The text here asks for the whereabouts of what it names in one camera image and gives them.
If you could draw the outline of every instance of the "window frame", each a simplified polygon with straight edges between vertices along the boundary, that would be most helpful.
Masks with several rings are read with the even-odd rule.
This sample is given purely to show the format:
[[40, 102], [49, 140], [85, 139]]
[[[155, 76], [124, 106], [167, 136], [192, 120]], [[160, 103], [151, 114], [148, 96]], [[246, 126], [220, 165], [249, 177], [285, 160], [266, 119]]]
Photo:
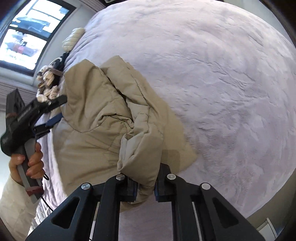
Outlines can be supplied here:
[[56, 3], [58, 5], [60, 5], [61, 7], [63, 8], [66, 8], [67, 10], [69, 10], [66, 15], [61, 19], [59, 20], [59, 24], [56, 26], [56, 28], [54, 29], [54, 31], [50, 34], [49, 37], [44, 37], [40, 34], [37, 34], [35, 32], [32, 32], [32, 31], [29, 31], [29, 30], [26, 30], [26, 29], [23, 29], [23, 28], [19, 28], [19, 27], [12, 27], [10, 26], [12, 20], [15, 18], [16, 15], [18, 15], [18, 13], [30, 2], [31, 0], [26, 0], [19, 8], [18, 10], [13, 14], [13, 16], [11, 16], [9, 18], [9, 21], [6, 23], [5, 27], [3, 28], [3, 31], [2, 33], [0, 33], [0, 46], [2, 45], [3, 43], [3, 40], [4, 40], [4, 37], [6, 36], [6, 33], [9, 29], [13, 29], [15, 31], [21, 31], [22, 33], [24, 34], [29, 34], [29, 35], [32, 35], [32, 36], [35, 36], [37, 38], [40, 38], [42, 40], [45, 40], [46, 41], [46, 44], [44, 46], [44, 48], [42, 49], [40, 55], [39, 55], [39, 58], [36, 62], [36, 65], [35, 65], [35, 68], [33, 70], [30, 70], [30, 69], [27, 69], [26, 67], [24, 66], [21, 66], [21, 65], [18, 65], [18, 64], [13, 64], [13, 63], [8, 63], [4, 60], [0, 60], [0, 67], [2, 68], [5, 68], [5, 69], [9, 69], [9, 70], [12, 70], [12, 71], [15, 71], [15, 72], [18, 72], [18, 73], [21, 73], [21, 74], [25, 74], [25, 75], [28, 75], [28, 76], [31, 76], [33, 77], [34, 76], [34, 73], [36, 72], [36, 68], [40, 62], [40, 59], [41, 57], [43, 56], [44, 54], [44, 51], [46, 50], [48, 44], [50, 43], [51, 39], [53, 38], [53, 36], [56, 34], [56, 32], [59, 30], [59, 28], [62, 26], [62, 24], [65, 22], [65, 20], [73, 13], [73, 11], [76, 9], [75, 6], [63, 1], [63, 0], [47, 0], [47, 1], [50, 1], [50, 2], [53, 2], [53, 3]]

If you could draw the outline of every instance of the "black cable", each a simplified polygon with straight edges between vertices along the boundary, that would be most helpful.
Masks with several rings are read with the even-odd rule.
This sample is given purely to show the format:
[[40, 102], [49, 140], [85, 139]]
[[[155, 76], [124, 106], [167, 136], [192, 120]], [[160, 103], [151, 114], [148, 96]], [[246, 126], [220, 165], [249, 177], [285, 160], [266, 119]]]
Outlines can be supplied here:
[[44, 173], [43, 177], [44, 177], [45, 180], [49, 181], [49, 177], [46, 175], [46, 173]]
[[41, 196], [42, 200], [44, 201], [44, 203], [46, 204], [46, 206], [48, 206], [48, 208], [53, 212], [52, 208], [47, 204], [47, 202], [44, 200], [44, 198]]

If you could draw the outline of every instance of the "white bedsheet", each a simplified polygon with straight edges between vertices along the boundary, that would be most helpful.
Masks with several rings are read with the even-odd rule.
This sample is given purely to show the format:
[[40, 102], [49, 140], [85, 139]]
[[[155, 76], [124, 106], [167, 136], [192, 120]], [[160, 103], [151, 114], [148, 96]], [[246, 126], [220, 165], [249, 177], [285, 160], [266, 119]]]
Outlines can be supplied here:
[[[66, 70], [120, 55], [140, 71], [202, 154], [186, 181], [210, 183], [245, 217], [284, 185], [296, 167], [296, 50], [277, 30], [214, 0], [128, 0], [85, 29]], [[124, 213], [120, 240], [170, 240], [169, 209], [151, 198]]]

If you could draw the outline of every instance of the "metal screw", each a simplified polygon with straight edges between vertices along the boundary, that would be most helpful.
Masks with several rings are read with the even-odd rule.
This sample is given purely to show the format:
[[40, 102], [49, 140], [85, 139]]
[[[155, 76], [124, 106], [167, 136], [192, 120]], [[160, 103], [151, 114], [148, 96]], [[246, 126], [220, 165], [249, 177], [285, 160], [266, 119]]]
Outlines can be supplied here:
[[210, 184], [208, 184], [208, 183], [203, 183], [202, 184], [202, 189], [209, 190], [210, 188], [211, 188]]
[[175, 180], [176, 179], [176, 175], [175, 174], [168, 174], [167, 175], [167, 178], [169, 179], [169, 180]]
[[125, 179], [125, 177], [126, 177], [126, 176], [123, 175], [123, 174], [118, 174], [118, 175], [116, 176], [116, 179], [122, 181], [122, 180]]
[[90, 185], [89, 183], [84, 183], [84, 184], [81, 185], [81, 188], [82, 188], [83, 190], [90, 189], [90, 187], [91, 187], [91, 185]]

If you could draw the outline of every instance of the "finger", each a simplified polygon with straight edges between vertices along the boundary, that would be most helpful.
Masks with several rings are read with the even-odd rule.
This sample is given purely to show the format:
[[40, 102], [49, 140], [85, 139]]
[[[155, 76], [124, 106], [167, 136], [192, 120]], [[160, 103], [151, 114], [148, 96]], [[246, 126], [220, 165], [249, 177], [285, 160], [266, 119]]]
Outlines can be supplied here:
[[40, 152], [41, 151], [41, 145], [40, 145], [40, 143], [36, 143], [35, 144], [35, 150], [36, 150], [36, 152]]
[[12, 154], [11, 155], [11, 159], [9, 162], [9, 167], [10, 168], [16, 168], [17, 165], [20, 165], [24, 162], [25, 160], [25, 156], [24, 155], [20, 155], [20, 154]]
[[35, 152], [30, 160], [29, 160], [29, 163], [28, 163], [28, 166], [29, 167], [32, 167], [34, 165], [36, 165], [37, 163], [41, 162], [41, 159], [43, 157], [43, 153], [40, 151], [40, 152]]
[[27, 170], [26, 175], [31, 177], [31, 176], [37, 174], [38, 172], [40, 172], [43, 167], [44, 167], [44, 163], [43, 163], [43, 161], [41, 161], [41, 162], [35, 164], [34, 166], [30, 167]]
[[42, 169], [40, 172], [38, 172], [37, 174], [31, 176], [32, 179], [39, 179], [39, 178], [43, 178], [45, 174], [45, 171]]

